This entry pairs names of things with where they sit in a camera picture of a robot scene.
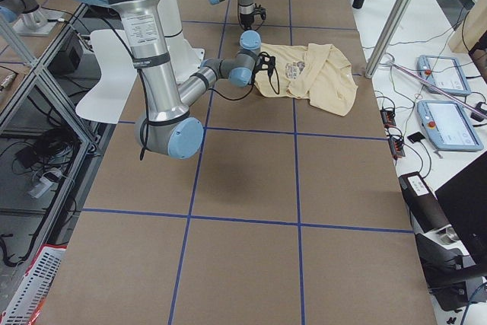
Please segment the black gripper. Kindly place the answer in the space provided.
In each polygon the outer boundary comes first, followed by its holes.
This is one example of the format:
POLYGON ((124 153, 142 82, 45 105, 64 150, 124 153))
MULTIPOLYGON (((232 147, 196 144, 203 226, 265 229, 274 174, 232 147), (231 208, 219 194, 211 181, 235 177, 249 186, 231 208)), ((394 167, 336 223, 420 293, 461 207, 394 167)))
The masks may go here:
POLYGON ((254 23, 254 15, 239 13, 239 23, 243 30, 251 30, 254 23))

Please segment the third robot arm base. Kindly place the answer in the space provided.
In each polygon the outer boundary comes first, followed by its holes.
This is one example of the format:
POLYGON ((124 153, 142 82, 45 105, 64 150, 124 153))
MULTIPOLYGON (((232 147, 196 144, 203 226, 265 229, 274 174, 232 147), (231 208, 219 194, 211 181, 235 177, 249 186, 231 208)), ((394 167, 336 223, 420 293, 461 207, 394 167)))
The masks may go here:
POLYGON ((37 0, 1 0, 1 16, 21 36, 46 37, 55 26, 37 0))

